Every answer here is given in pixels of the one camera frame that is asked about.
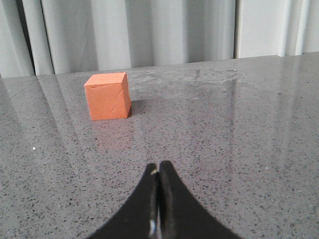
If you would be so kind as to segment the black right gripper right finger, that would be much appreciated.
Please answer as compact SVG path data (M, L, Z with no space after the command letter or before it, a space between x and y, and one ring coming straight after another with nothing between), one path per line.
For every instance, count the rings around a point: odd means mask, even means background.
M163 239L238 239L193 197L173 164L159 165L160 229Z

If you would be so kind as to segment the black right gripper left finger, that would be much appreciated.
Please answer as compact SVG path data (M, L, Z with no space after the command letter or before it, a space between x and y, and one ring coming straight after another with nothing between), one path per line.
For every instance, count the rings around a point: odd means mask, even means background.
M157 166L150 163L137 187L107 223L90 239L155 239L158 219Z

